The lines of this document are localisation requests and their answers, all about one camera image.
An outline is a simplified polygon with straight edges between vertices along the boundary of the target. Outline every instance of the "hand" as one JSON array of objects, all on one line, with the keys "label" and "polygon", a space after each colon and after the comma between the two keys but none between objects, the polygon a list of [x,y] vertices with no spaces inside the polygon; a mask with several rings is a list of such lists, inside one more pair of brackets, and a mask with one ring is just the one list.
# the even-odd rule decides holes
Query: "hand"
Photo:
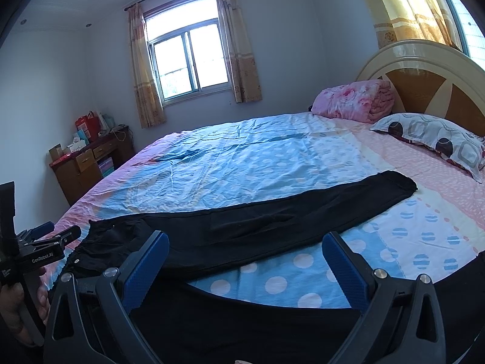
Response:
[{"label": "hand", "polygon": [[[37,307],[39,316],[47,323],[49,316],[50,303],[47,295],[47,286],[42,283],[40,276],[45,274],[45,268],[39,269],[39,289],[37,290],[37,299],[40,305]],[[6,325],[14,336],[26,345],[33,345],[31,336],[20,320],[18,308],[24,300],[24,290],[20,283],[13,286],[2,286],[0,291],[0,315],[2,315]]]}]

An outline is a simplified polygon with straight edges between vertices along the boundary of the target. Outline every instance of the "curtain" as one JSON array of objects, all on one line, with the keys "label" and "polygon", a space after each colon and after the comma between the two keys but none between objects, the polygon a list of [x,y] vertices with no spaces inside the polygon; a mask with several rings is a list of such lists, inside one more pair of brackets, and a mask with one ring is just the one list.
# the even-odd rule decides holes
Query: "curtain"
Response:
[{"label": "curtain", "polygon": [[236,102],[260,101],[261,86],[243,14],[237,0],[217,0],[222,43]]},{"label": "curtain", "polygon": [[142,128],[157,126],[166,121],[155,85],[155,77],[146,43],[145,19],[140,4],[128,10],[129,41],[135,80],[135,101]]},{"label": "curtain", "polygon": [[446,0],[367,0],[379,48],[395,41],[421,39],[462,50]]}]

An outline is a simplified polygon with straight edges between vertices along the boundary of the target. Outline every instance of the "polka dot bed sheet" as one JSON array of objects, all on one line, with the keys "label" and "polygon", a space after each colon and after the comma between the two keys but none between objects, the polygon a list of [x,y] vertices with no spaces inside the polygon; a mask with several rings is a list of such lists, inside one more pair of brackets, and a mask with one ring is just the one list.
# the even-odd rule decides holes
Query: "polka dot bed sheet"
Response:
[{"label": "polka dot bed sheet", "polygon": [[[53,234],[76,223],[83,238],[88,219],[282,198],[395,169],[413,178],[418,191],[343,238],[373,268],[399,278],[427,273],[439,281],[485,249],[485,189],[438,155],[369,127],[300,113],[171,134],[96,185],[62,217]],[[49,286],[63,265],[48,268],[44,280]],[[267,305],[349,306],[321,244],[192,284]]]}]

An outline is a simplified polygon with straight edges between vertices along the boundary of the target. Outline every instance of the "white patterned pillow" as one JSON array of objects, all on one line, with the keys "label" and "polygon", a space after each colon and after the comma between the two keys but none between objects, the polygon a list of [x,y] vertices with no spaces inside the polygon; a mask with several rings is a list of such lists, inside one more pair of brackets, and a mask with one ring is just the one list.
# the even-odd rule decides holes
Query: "white patterned pillow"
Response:
[{"label": "white patterned pillow", "polygon": [[448,163],[469,171],[473,179],[482,183],[480,170],[485,166],[485,139],[453,122],[422,113],[395,113],[382,118],[370,129],[424,145]]}]

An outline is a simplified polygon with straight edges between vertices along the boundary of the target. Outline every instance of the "window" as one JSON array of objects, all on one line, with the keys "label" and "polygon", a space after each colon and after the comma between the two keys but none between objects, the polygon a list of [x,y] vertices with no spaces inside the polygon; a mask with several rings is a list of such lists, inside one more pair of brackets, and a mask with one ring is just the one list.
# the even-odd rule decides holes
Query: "window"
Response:
[{"label": "window", "polygon": [[216,0],[194,0],[146,19],[153,70],[164,104],[228,87]]},{"label": "window", "polygon": [[460,31],[464,53],[485,70],[485,37],[482,31],[460,0],[448,0],[448,4]]}]

